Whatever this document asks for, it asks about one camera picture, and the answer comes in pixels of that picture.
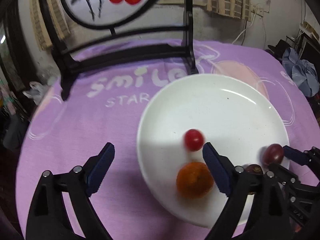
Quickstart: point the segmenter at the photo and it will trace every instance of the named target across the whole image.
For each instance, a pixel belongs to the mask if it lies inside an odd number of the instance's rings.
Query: blue cloth
[[[313,97],[319,91],[315,66],[305,59],[299,59],[293,48],[287,48],[282,56],[282,66],[306,97]]]

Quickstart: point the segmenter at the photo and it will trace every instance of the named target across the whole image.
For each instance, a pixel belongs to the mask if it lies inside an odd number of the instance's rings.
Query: dark red fruit
[[[263,171],[258,164],[251,164],[245,168],[245,170],[249,173],[263,175]]]
[[[262,157],[262,162],[264,165],[269,165],[270,163],[280,164],[284,157],[284,151],[280,144],[271,144],[265,151]]]
[[[188,130],[184,135],[184,145],[187,150],[196,152],[202,148],[204,137],[202,133],[196,129]]]

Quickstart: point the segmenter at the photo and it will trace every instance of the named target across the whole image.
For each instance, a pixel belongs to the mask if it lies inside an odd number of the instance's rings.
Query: orange
[[[182,197],[194,199],[205,196],[214,184],[213,177],[205,163],[191,162],[178,172],[176,185]]]

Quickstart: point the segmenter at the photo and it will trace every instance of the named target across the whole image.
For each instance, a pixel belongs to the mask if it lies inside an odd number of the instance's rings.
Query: electrical cable
[[[306,0],[304,0],[304,20],[306,20]]]
[[[301,33],[299,34],[298,33],[298,36],[297,36],[297,39],[296,40],[298,40],[298,38],[301,36],[301,34],[303,34],[304,33],[304,31],[303,30],[299,30],[299,32],[301,31]]]
[[[247,29],[249,29],[249,28],[252,26],[255,17],[256,17],[256,13],[254,14],[254,16],[253,16],[253,18],[252,18],[252,23],[250,24],[250,26],[247,27],[247,28],[245,28],[242,32],[240,32],[240,34],[238,35],[238,37],[236,37],[236,39],[235,39],[231,44],[234,44],[234,43],[239,39],[239,37],[242,35],[242,33],[244,33]]]
[[[264,28],[264,46],[263,46],[263,49],[265,49],[266,47],[266,42],[267,42],[267,33],[266,33],[266,28],[264,26],[264,20],[263,20],[263,17],[261,16],[261,20],[262,20],[262,24],[263,24],[263,28]]]
[[[264,2],[257,3],[257,4],[255,4],[254,6],[256,6],[256,5],[258,5],[258,4],[266,3],[266,2],[269,2],[269,9],[268,9],[268,11],[264,11],[264,12],[266,12],[266,13],[270,13],[270,4],[271,4],[271,0],[266,0],[266,1],[264,1]]]
[[[301,0],[301,24],[303,24],[303,1]]]
[[[247,23],[248,23],[248,21],[245,21],[244,29],[246,29],[246,28],[247,28]],[[243,35],[243,40],[242,40],[242,42],[241,42],[241,46],[243,46],[244,39],[245,39],[245,34],[246,34],[246,31],[244,31],[244,35]]]

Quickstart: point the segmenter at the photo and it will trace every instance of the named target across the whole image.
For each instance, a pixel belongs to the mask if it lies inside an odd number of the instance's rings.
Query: plate rim
[[[153,104],[153,102],[157,99],[157,97],[158,97],[164,90],[166,90],[166,89],[168,89],[170,86],[172,86],[172,84],[178,83],[178,82],[180,82],[181,80],[190,79],[190,78],[199,77],[199,76],[219,76],[219,77],[223,77],[223,78],[226,78],[226,79],[232,79],[232,80],[235,80],[235,81],[237,81],[237,82],[240,82],[240,83],[248,86],[249,88],[255,90],[257,93],[259,93],[259,94],[264,98],[264,100],[266,100],[268,103],[270,103],[270,104],[271,104],[271,107],[276,111],[276,113],[277,113],[277,115],[278,115],[278,117],[279,117],[279,119],[280,119],[280,121],[281,121],[281,123],[282,123],[282,127],[284,128],[284,131],[285,131],[285,134],[286,134],[286,139],[287,139],[287,142],[288,142],[288,144],[287,144],[288,146],[290,146],[290,144],[289,144],[290,142],[289,142],[289,136],[288,136],[287,129],[285,128],[285,125],[284,125],[284,123],[283,123],[283,121],[282,121],[282,118],[281,118],[280,114],[278,113],[278,111],[276,110],[276,108],[273,106],[273,104],[272,104],[264,95],[262,95],[258,90],[256,90],[254,87],[250,86],[249,84],[247,84],[247,83],[245,83],[245,82],[243,82],[243,81],[241,81],[241,80],[239,80],[239,79],[233,78],[233,77],[229,77],[229,76],[225,76],[225,75],[221,75],[221,74],[213,74],[213,73],[201,73],[201,74],[187,75],[187,76],[184,76],[184,77],[182,77],[182,78],[176,79],[175,81],[173,81],[173,82],[169,83],[168,85],[162,87],[162,88],[152,97],[152,99],[148,102],[147,106],[146,106],[145,109],[143,110],[142,115],[141,115],[141,117],[140,117],[140,121],[139,121],[139,125],[138,125],[138,131],[137,131],[137,138],[136,138],[137,158],[138,158],[139,168],[140,168],[140,172],[141,172],[141,174],[142,174],[142,177],[143,177],[145,183],[147,184],[148,189],[151,191],[153,197],[154,197],[170,214],[172,214],[172,215],[174,215],[175,217],[177,217],[178,219],[181,219],[182,221],[185,221],[185,222],[190,223],[190,224],[192,224],[192,225],[199,226],[199,227],[202,227],[202,228],[209,228],[209,227],[207,227],[207,226],[204,227],[203,224],[198,224],[198,223],[196,223],[196,222],[194,222],[194,221],[191,221],[191,220],[186,219],[185,217],[181,217],[180,215],[178,215],[177,213],[175,213],[173,210],[171,210],[170,208],[168,208],[168,206],[167,206],[166,204],[164,204],[164,202],[161,201],[161,200],[157,197],[157,194],[155,194],[155,190],[150,186],[151,183],[150,183],[150,181],[148,181],[148,179],[147,179],[148,176],[146,175],[145,169],[143,168],[142,159],[141,159],[142,157],[141,157],[141,154],[140,154],[140,151],[139,151],[139,144],[138,144],[139,139],[140,139],[140,137],[141,137],[141,136],[140,136],[140,135],[141,135],[141,126],[142,126],[142,123],[143,123],[143,121],[144,121],[144,119],[145,119],[146,113],[147,113],[148,109],[150,108],[150,106]]]

